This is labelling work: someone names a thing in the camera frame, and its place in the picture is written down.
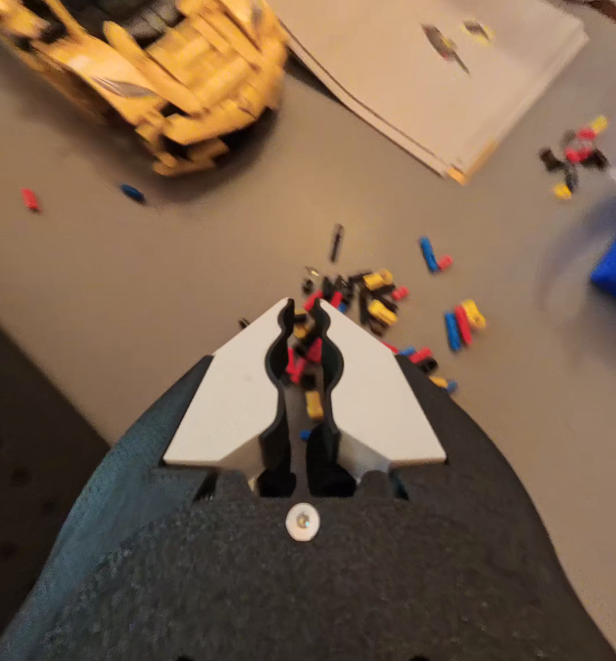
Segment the pile of red blue pins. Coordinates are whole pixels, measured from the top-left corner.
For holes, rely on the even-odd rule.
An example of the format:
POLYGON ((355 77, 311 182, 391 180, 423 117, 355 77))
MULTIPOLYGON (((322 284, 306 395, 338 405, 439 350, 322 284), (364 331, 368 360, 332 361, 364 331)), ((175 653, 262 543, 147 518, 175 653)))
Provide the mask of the pile of red blue pins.
MULTIPOLYGON (((275 348, 272 351, 272 369, 275 374, 280 376, 280 381, 283 380, 284 374, 289 374, 294 382, 302 384, 306 394, 307 411, 315 423, 315 427, 322 422, 323 418, 320 367, 322 341, 320 332, 315 328, 312 309, 316 302, 330 303, 337 311, 345 315, 344 310, 354 292, 360 295, 359 309, 362 325, 369 325, 370 329, 376 333, 396 322, 396 302, 408 291, 406 288, 396 287, 392 274, 383 269, 356 274, 341 283, 331 282, 326 278, 320 289, 313 291, 311 296, 306 299, 303 308, 293 319, 292 325, 303 327, 305 333, 297 335, 295 344, 288 344, 287 341, 287 366, 283 374, 280 374, 279 370, 281 350, 275 348)), ((413 349, 409 352, 402 352, 388 344, 383 344, 397 356, 402 356, 412 363, 413 366, 406 368, 405 372, 415 393, 414 386, 419 382, 419 374, 429 377, 432 383, 446 392, 450 391, 449 382, 436 379, 434 372, 437 363, 432 353, 426 348, 420 351, 413 349)), ((431 426, 437 434, 437 428, 432 424, 431 426)), ((308 436, 304 436, 305 442, 309 439, 311 432, 308 436)), ((442 428, 441 435, 437 434, 437 437, 446 453, 447 448, 454 448, 454 441, 446 439, 445 428, 442 428)))

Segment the cluster of red black pins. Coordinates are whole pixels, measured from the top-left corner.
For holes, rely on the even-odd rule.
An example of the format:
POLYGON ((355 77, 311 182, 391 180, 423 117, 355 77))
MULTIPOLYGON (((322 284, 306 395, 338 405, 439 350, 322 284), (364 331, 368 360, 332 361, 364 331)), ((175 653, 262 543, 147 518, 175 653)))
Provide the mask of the cluster of red black pins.
POLYGON ((598 145, 600 136, 608 126, 608 117, 600 115, 576 130, 565 132, 559 152, 550 147, 540 150, 538 158, 544 170, 561 176, 552 189, 557 200, 567 201, 572 198, 580 185, 580 170, 604 172, 610 168, 608 158, 598 145))

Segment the grey desk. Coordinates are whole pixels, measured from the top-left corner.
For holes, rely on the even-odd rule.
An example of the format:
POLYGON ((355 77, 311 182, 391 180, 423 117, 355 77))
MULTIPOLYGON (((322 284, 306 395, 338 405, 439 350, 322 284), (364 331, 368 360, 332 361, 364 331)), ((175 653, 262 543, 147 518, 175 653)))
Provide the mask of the grey desk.
POLYGON ((0 43, 0 326, 115 442, 239 318, 299 295, 306 267, 326 272, 341 223, 338 271, 387 268, 409 288, 389 341, 429 346, 458 381, 616 649, 616 302, 589 280, 616 234, 616 185, 586 171, 560 202, 538 158, 604 115, 616 160, 616 22, 565 9, 589 44, 464 186, 296 62, 276 121, 240 159, 157 178, 0 43), (428 270, 423 235, 448 270, 428 270))

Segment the yellow toy brick car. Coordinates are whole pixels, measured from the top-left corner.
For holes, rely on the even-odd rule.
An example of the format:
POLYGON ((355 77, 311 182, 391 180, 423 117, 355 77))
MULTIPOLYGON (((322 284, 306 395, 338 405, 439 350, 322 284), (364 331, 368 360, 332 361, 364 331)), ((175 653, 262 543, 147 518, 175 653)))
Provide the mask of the yellow toy brick car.
POLYGON ((287 59, 267 1, 0 1, 0 41, 164 177, 216 167, 276 110, 287 59))

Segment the building instruction booklet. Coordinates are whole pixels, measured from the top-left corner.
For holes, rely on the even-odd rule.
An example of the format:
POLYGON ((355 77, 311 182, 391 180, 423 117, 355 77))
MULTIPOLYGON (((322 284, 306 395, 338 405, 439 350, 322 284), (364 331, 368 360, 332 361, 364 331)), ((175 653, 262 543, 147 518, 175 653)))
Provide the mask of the building instruction booklet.
POLYGON ((550 1, 271 1, 293 54, 345 106, 466 181, 586 45, 550 1))

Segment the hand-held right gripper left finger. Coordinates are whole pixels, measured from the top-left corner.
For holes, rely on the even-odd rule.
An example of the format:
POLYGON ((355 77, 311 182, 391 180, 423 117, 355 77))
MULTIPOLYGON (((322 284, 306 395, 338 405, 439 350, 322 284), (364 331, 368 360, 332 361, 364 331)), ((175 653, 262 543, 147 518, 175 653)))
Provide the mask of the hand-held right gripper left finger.
POLYGON ((294 301, 285 297, 208 356, 202 381, 163 455, 172 468, 237 472, 258 492, 265 471, 282 462, 289 445, 280 432, 285 415, 272 351, 287 366, 287 330, 294 301))

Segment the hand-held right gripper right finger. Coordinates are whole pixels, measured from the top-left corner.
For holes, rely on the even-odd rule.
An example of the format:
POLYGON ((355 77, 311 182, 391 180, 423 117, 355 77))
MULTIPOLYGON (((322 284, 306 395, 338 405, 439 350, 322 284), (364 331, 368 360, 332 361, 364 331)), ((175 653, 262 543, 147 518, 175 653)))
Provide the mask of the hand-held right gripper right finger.
POLYGON ((397 356, 330 303, 312 309, 320 332, 323 418, 306 441, 314 497, 351 497, 368 473, 444 465, 447 454, 397 356))

